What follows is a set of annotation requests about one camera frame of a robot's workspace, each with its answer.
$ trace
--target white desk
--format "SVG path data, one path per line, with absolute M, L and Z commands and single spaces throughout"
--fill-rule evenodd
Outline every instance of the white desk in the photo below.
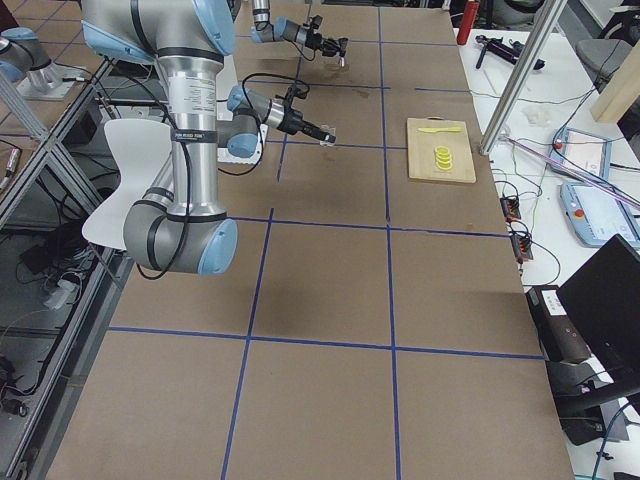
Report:
M 481 46 L 475 42 L 475 37 L 481 34 L 487 37 L 504 36 L 503 41 L 505 43 L 508 40 L 518 40 L 524 43 L 528 34 L 526 32 L 474 30 L 469 37 L 467 45 L 459 49 L 469 86 L 471 91 L 474 92 L 476 115 L 484 132 L 498 99 L 478 94 L 499 95 L 513 67 L 497 56 L 487 53 L 482 68 L 479 70 L 475 68 L 481 50 Z M 541 58 L 546 61 L 546 65 L 540 71 L 533 72 L 529 77 L 526 87 L 521 93 L 521 98 L 560 102 L 584 94 L 592 88 L 591 80 L 582 68 L 569 42 L 560 34 L 551 35 Z M 622 137 L 617 125 L 593 121 L 590 107 L 597 98 L 597 92 L 591 94 L 569 125 L 612 139 Z M 527 138 L 537 142 L 550 143 L 555 132 L 573 113 L 579 101 L 579 99 L 576 99 L 559 105 L 517 102 L 507 121 L 510 136 L 512 138 Z M 548 121 L 546 124 L 535 125 L 530 123 L 528 116 L 537 117 L 538 119 L 548 118 Z M 533 143 L 530 145 L 545 154 L 549 151 L 547 146 L 539 146 Z M 562 269 L 554 283 L 562 284 L 596 252 L 596 249 L 586 248 L 580 243 L 564 214 L 559 197 L 559 187 L 563 182 L 567 181 L 567 177 L 558 175 L 550 169 L 547 169 L 543 177 L 545 164 L 542 160 L 518 149 L 513 152 L 512 156 L 511 150 L 510 146 L 500 144 L 491 152 L 490 158 L 493 162 L 493 168 L 496 169 L 494 171 L 495 179 L 509 181 L 518 188 L 520 193 L 536 190 L 534 185 L 517 176 L 517 171 L 517 173 L 524 175 L 532 182 L 541 185 L 542 196 L 538 199 L 537 209 L 535 209 L 535 222 L 535 195 L 523 195 L 520 199 L 520 209 L 523 222 L 529 228 L 534 226 L 534 240 L 551 250 L 560 260 Z M 613 142 L 612 161 L 627 166 L 640 166 L 625 140 Z M 609 180 L 634 197 L 640 197 L 640 174 L 612 168 Z M 504 184 L 497 184 L 496 186 L 498 191 L 501 191 Z M 513 193 L 509 185 L 505 187 L 505 193 Z M 533 254 L 534 261 L 527 262 L 524 265 L 523 284 L 541 284 L 551 281 L 557 272 L 555 260 L 536 246 L 533 247 Z M 597 362 L 594 363 L 596 371 L 602 370 L 602 368 L 595 365 L 597 365 Z M 633 421 L 638 421 L 638 415 L 629 410 L 626 410 L 629 418 Z M 631 438 L 629 442 L 607 444 L 605 451 L 613 455 L 614 460 L 602 460 L 598 470 L 598 477 L 613 478 L 613 472 L 615 471 L 640 475 L 640 428 L 630 426 L 628 431 Z M 600 440 L 595 440 L 580 447 L 572 445 L 567 440 L 567 449 L 576 474 L 591 476 L 599 447 Z

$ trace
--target robot label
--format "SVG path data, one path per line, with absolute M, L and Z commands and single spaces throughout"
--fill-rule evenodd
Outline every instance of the robot label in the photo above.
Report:
M 216 115 L 216 85 L 193 76 L 169 77 L 171 111 L 194 115 Z

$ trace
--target light blue joint cap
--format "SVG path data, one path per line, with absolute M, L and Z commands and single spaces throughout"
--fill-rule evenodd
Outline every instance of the light blue joint cap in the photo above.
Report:
M 236 32 L 226 0 L 192 0 L 196 16 L 211 43 L 222 55 L 236 48 Z
M 33 30 L 27 27 L 9 28 L 1 34 L 7 40 L 17 42 L 19 40 L 37 40 L 38 36 L 33 33 Z
M 256 151 L 258 136 L 253 133 L 239 133 L 227 142 L 229 153 L 238 158 L 250 158 Z
M 209 244 L 202 252 L 198 275 L 221 275 L 227 271 L 236 253 L 238 225 L 235 220 L 223 220 L 213 232 Z
M 273 34 L 276 38 L 281 39 L 282 34 L 284 33 L 284 29 L 287 26 L 287 18 L 286 17 L 278 17 L 276 18 L 275 23 L 273 24 Z
M 14 67 L 10 63 L 3 62 L 2 60 L 0 60 L 0 71 L 4 73 L 5 77 L 7 77 L 11 83 L 22 80 L 24 77 L 20 69 Z
M 230 112 L 235 111 L 236 108 L 240 106 L 243 100 L 244 92 L 242 91 L 242 86 L 236 85 L 229 92 L 229 98 L 227 100 L 227 110 L 229 110 Z
M 136 45 L 125 42 L 121 38 L 112 35 L 101 28 L 82 20 L 84 41 L 98 55 L 112 57 L 116 60 L 124 60 L 131 63 L 144 65 L 153 64 L 153 57 Z
M 251 27 L 251 40 L 253 40 L 253 43 L 262 43 L 262 38 L 260 37 L 260 34 L 256 30 L 255 26 Z

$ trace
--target cable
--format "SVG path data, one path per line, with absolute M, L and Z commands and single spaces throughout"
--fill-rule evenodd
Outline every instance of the cable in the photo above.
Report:
M 8 142 L 7 140 L 3 140 L 2 138 L 0 138 L 0 142 L 2 142 L 2 143 L 4 143 L 4 144 L 7 144 L 7 145 L 9 145 L 10 147 L 17 148 L 18 150 L 22 150 L 22 149 L 21 149 L 19 146 L 17 146 L 15 143 Z
M 114 172 L 101 173 L 99 175 L 95 175 L 93 177 L 89 177 L 89 180 L 93 182 L 94 180 L 98 180 L 98 179 L 103 178 L 103 177 L 109 177 L 111 175 L 120 175 L 120 172 L 116 170 Z
M 80 70 L 82 72 L 87 73 L 88 75 L 90 75 L 90 79 L 89 82 L 90 84 L 93 86 L 93 90 L 96 92 L 96 95 L 98 96 L 98 98 L 103 97 L 102 93 L 96 88 L 96 84 L 98 86 L 100 86 L 100 88 L 102 89 L 102 91 L 104 92 L 104 95 L 107 97 L 107 100 L 109 101 L 109 105 L 113 106 L 113 108 L 115 109 L 116 112 L 118 112 L 118 116 L 120 118 L 122 118 L 122 115 L 120 114 L 120 110 L 118 110 L 118 107 L 116 107 L 115 105 L 113 105 L 113 101 L 111 100 L 111 96 L 109 95 L 109 93 L 107 92 L 107 89 L 104 87 L 104 85 L 102 84 L 102 82 L 100 81 L 100 79 L 96 76 L 96 74 L 92 73 L 91 71 L 87 70 L 86 68 L 83 67 L 76 67 L 74 65 L 67 65 L 66 63 L 59 63 L 56 62 L 57 65 L 60 65 L 61 67 L 66 67 L 66 68 L 73 68 L 75 70 Z
M 620 165 L 618 163 L 610 163 L 609 166 L 611 168 L 619 168 L 620 170 L 627 170 L 629 172 L 640 172 L 640 168 L 627 167 L 626 165 Z
M 311 91 L 311 86 L 300 80 L 298 77 L 288 77 L 286 75 L 278 75 L 275 73 L 265 73 L 265 72 L 257 72 L 257 73 L 252 73 L 250 75 L 247 75 L 246 77 L 244 77 L 242 79 L 242 93 L 244 95 L 244 98 L 246 98 L 247 103 L 249 104 L 249 108 L 251 110 L 253 110 L 255 112 L 255 109 L 253 108 L 253 104 L 251 103 L 251 99 L 249 98 L 249 95 L 247 94 L 247 81 L 249 81 L 252 78 L 256 78 L 256 77 L 267 77 L 267 78 L 279 78 L 281 80 L 290 80 L 293 81 L 294 86 L 297 86 L 298 84 L 303 85 L 304 87 L 306 87 L 306 90 L 303 92 L 303 95 L 306 96 L 309 94 L 309 92 Z M 261 124 L 261 119 L 259 119 L 257 116 L 254 117 L 255 121 L 256 121 L 256 126 L 258 128 L 258 136 L 259 136 L 259 140 L 260 140 L 260 144 L 262 145 L 261 151 L 260 151 L 260 157 L 258 158 L 258 161 L 256 163 L 254 163 L 249 169 L 243 171 L 243 172 L 230 172 L 228 170 L 224 170 L 222 168 L 218 168 L 218 171 L 221 173 L 224 173 L 225 175 L 230 175 L 232 177 L 242 177 L 244 175 L 248 175 L 251 172 L 253 172 L 258 165 L 262 162 L 262 159 L 264 157 L 264 147 L 265 147 L 265 141 L 264 138 L 262 136 L 262 130 L 260 129 L 260 124 Z
M 149 67 L 148 70 L 145 70 L 147 72 L 147 76 L 144 77 L 142 79 L 142 83 L 147 83 L 150 79 L 151 79 L 151 75 L 153 74 L 153 67 Z M 124 90 L 125 88 L 130 88 L 133 85 L 135 85 L 135 83 L 131 82 L 130 85 L 127 85 L 127 83 L 131 82 L 131 80 L 129 80 L 128 78 L 125 78 L 125 80 L 118 85 L 117 87 L 109 87 L 109 94 L 113 94 L 113 92 L 117 92 L 118 90 Z
M 316 51 L 313 51 L 313 56 L 311 58 L 307 57 L 304 52 L 302 51 L 302 49 L 300 47 L 298 47 L 298 45 L 296 44 L 296 42 L 293 42 L 291 40 L 289 40 L 288 38 L 285 39 L 287 42 L 289 42 L 291 45 L 293 45 L 293 47 L 298 50 L 298 53 L 300 54 L 300 56 L 302 58 L 304 58 L 307 62 L 313 62 L 316 59 Z
M 114 70 L 119 72 L 120 75 L 129 78 L 129 80 L 133 81 L 138 86 L 140 86 L 147 93 L 147 95 L 149 95 L 149 98 L 156 105 L 158 105 L 160 107 L 160 109 L 164 112 L 164 114 L 167 117 L 167 120 L 169 120 L 169 123 L 171 124 L 173 129 L 174 130 L 179 130 L 178 125 L 176 124 L 175 119 L 169 113 L 169 109 L 167 108 L 167 106 L 165 104 L 163 104 L 162 102 L 160 102 L 158 97 L 156 97 L 151 90 L 149 90 L 145 85 L 143 85 L 137 79 L 135 79 L 135 78 L 127 75 L 126 73 L 124 73 L 113 62 L 113 60 L 111 60 L 110 58 L 105 57 L 105 60 L 114 68 Z M 184 249 L 184 245 L 185 245 L 186 239 L 187 239 L 187 231 L 189 230 L 189 219 L 190 219 L 190 215 L 191 215 L 191 156 L 189 155 L 189 150 L 187 149 L 187 145 L 184 142 L 178 142 L 178 143 L 182 147 L 182 153 L 184 154 L 184 163 L 185 163 L 186 173 L 187 173 L 187 175 L 186 175 L 186 177 L 187 177 L 186 178 L 186 180 L 187 180 L 187 206 L 185 208 L 184 222 L 182 224 L 182 232 L 180 233 L 180 238 L 178 240 L 178 245 L 176 246 L 176 249 L 173 252 L 173 255 L 169 259 L 169 263 L 167 263 L 167 265 L 162 269 L 162 271 L 158 275 L 148 275 L 147 273 L 145 273 L 142 270 L 142 267 L 140 266 L 140 264 L 136 263 L 136 268 L 138 269 L 138 273 L 140 273 L 142 278 L 144 278 L 146 280 L 159 280 L 160 278 L 164 277 L 165 274 L 169 271 L 169 269 L 173 265 L 173 263 L 175 262 L 175 260 L 178 258 L 178 255 L 180 255 L 180 253 L 182 253 L 182 250 Z
M 6 337 L 7 333 L 9 332 L 9 330 L 11 329 L 11 327 L 15 326 L 17 323 L 22 322 L 23 320 L 25 320 L 26 318 L 30 317 L 31 315 L 35 315 L 36 313 L 43 313 L 43 312 L 49 312 L 49 309 L 41 309 L 41 310 L 34 310 L 32 312 L 27 312 L 21 316 L 19 316 L 17 319 L 15 319 L 14 321 L 12 321 L 9 325 L 7 325 L 4 329 L 4 331 L 2 332 L 2 335 L 0 335 L 0 351 L 1 351 L 1 347 L 2 347 L 2 342 L 4 341 L 4 337 Z
M 632 203 L 636 203 L 636 204 L 640 204 L 640 200 L 638 200 L 637 198 L 631 196 L 630 194 L 628 194 L 627 192 L 625 192 L 624 190 L 622 190 L 619 187 L 616 187 L 614 184 L 610 183 L 608 180 L 605 180 L 604 178 L 598 176 L 598 175 L 594 175 L 593 173 L 590 173 L 589 171 L 585 170 L 584 168 L 582 168 L 580 165 L 575 164 L 574 162 L 572 162 L 571 160 L 569 160 L 563 153 L 561 153 L 556 146 L 554 145 L 553 147 L 553 151 L 556 152 L 558 155 L 560 155 L 560 157 L 562 157 L 567 163 L 569 163 L 570 165 L 573 165 L 574 167 L 576 167 L 578 170 L 580 170 L 582 173 L 587 174 L 591 177 L 595 177 L 596 181 L 598 183 L 604 184 L 607 187 L 610 187 L 611 190 L 613 190 L 612 193 L 617 194 L 619 197 L 621 197 L 622 199 L 626 199 Z
M 538 242 L 534 242 L 533 240 L 531 240 L 531 243 L 533 243 L 535 246 L 543 249 L 545 252 L 547 252 L 549 255 L 551 255 L 553 257 L 553 259 L 556 261 L 556 264 L 558 265 L 558 273 L 556 273 L 556 276 L 553 277 L 553 280 L 551 280 L 550 282 L 546 282 L 543 283 L 542 285 L 551 285 L 552 283 L 554 283 L 559 277 L 560 277 L 560 273 L 562 273 L 562 265 L 560 264 L 560 260 L 558 259 L 558 257 L 551 251 L 549 250 L 547 247 L 544 247 L 542 245 L 540 245 Z
M 502 187 L 502 196 L 504 196 L 504 187 L 509 185 L 511 188 L 513 188 L 516 192 L 515 196 L 519 197 L 520 194 L 518 193 L 518 187 L 516 187 L 513 183 L 507 181 L 507 180 L 494 180 L 493 183 L 502 183 L 504 184 L 504 186 Z
M 77 211 L 73 210 L 70 206 L 68 206 L 66 203 L 64 203 L 64 198 L 72 198 L 71 196 L 67 196 L 65 195 L 65 197 L 63 198 L 63 200 L 59 200 L 53 193 L 51 193 L 51 190 L 49 190 L 49 188 L 45 185 L 45 183 L 42 181 L 41 178 L 37 178 L 35 181 L 36 185 L 38 185 L 42 191 L 53 201 L 56 209 L 58 210 L 58 214 L 62 217 L 65 217 L 67 220 L 77 220 L 79 218 L 84 218 L 86 217 L 86 215 L 82 215 L 80 213 L 78 213 Z M 66 216 L 64 214 L 64 209 L 69 210 L 69 212 L 71 212 L 71 214 L 76 217 L 76 218 L 69 218 L 68 216 Z
M 83 158 L 86 158 L 87 160 L 89 160 L 90 162 L 95 163 L 96 165 L 98 165 L 99 167 L 104 168 L 106 171 L 108 172 L 118 172 L 119 170 L 116 168 L 111 168 L 108 167 L 107 165 L 105 165 L 102 162 L 99 162 L 98 160 L 96 160 L 94 157 L 92 157 L 91 155 L 87 155 L 86 153 L 82 153 L 82 152 L 69 152 L 71 155 L 80 155 Z
M 536 201 L 533 205 L 533 211 L 531 212 L 531 232 L 533 232 L 533 229 L 536 226 L 536 212 L 538 210 L 538 203 L 540 203 L 540 197 L 542 196 L 542 183 L 544 182 L 544 177 L 547 175 L 548 168 L 549 164 L 545 163 L 544 170 L 542 171 L 542 177 L 540 177 L 540 195 L 536 197 Z
M 515 145 L 511 145 L 511 161 L 513 162 L 513 173 L 515 175 L 517 175 L 518 177 L 520 177 L 521 179 L 529 182 L 531 185 L 533 185 L 534 187 L 536 187 L 536 191 L 532 192 L 536 197 L 540 197 L 542 196 L 542 186 L 538 185 L 536 182 L 534 182 L 533 180 L 525 177 L 524 175 L 521 175 L 520 173 L 518 173 L 518 165 L 516 163 L 516 153 L 515 153 L 515 149 L 516 146 Z
M 595 92 L 597 90 L 597 87 L 595 86 L 596 82 L 600 79 L 600 74 L 602 73 L 602 69 L 604 68 L 604 66 L 607 64 L 607 62 L 609 61 L 609 59 L 613 56 L 614 52 L 616 51 L 616 49 L 618 48 L 618 46 L 620 45 L 621 42 L 616 43 L 616 46 L 611 50 L 611 53 L 609 54 L 609 56 L 607 58 L 605 58 L 604 62 L 602 62 L 602 65 L 600 65 L 600 69 L 598 70 L 598 73 L 596 74 L 596 78 L 593 81 L 593 85 L 594 87 L 589 90 L 587 93 L 584 94 L 582 100 L 580 101 L 580 103 L 578 104 L 578 106 L 576 107 L 576 109 L 573 111 L 573 113 L 569 116 L 569 118 L 562 124 L 562 126 L 558 129 L 558 131 L 556 132 L 556 134 L 553 136 L 553 143 L 555 144 L 557 138 L 558 138 L 558 134 L 569 124 L 569 122 L 571 120 L 573 120 L 573 117 L 576 116 L 576 114 L 578 113 L 578 110 L 580 110 L 580 107 L 582 107 L 582 105 L 584 105 L 584 103 L 587 101 L 587 99 L 591 96 L 591 94 L 593 92 Z
M 616 422 L 616 420 L 622 414 L 622 412 L 627 407 L 630 407 L 630 406 L 631 406 L 631 402 L 627 402 L 626 404 L 624 404 L 622 407 L 620 407 L 618 409 L 618 411 L 615 413 L 615 415 L 609 421 L 609 425 L 607 425 L 607 430 L 606 430 L 606 432 L 604 434 L 604 437 L 602 438 L 602 445 L 600 445 L 600 450 L 598 451 L 598 457 L 596 458 L 596 464 L 593 467 L 593 474 L 591 475 L 591 480 L 596 480 L 597 477 L 598 477 L 598 467 L 600 466 L 600 460 L 602 459 L 602 455 L 604 454 L 604 447 L 607 444 L 607 441 L 609 440 L 609 435 L 611 434 L 611 430 L 613 429 L 613 424 Z
M 469 90 L 469 93 L 471 93 L 472 95 L 476 95 L 478 97 L 490 97 L 490 98 L 502 98 L 501 95 L 492 95 L 490 93 L 481 93 L 481 92 L 474 92 L 473 90 Z M 568 103 L 568 102 L 572 102 L 574 100 L 579 100 L 582 97 L 584 97 L 586 94 L 591 94 L 591 90 L 589 90 L 586 93 L 583 93 L 582 95 L 578 95 L 577 97 L 571 97 L 571 98 L 567 98 L 566 100 L 560 100 L 557 102 L 551 101 L 551 100 L 532 100 L 529 98 L 518 98 L 517 101 L 518 102 L 527 102 L 527 103 L 536 103 L 536 104 L 540 104 L 540 105 L 562 105 L 563 103 Z

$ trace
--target yellow knife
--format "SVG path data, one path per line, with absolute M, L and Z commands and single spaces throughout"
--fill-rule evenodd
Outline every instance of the yellow knife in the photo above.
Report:
M 461 127 L 420 127 L 419 132 L 422 133 L 440 133 L 440 132 L 453 132 L 459 133 L 462 131 Z

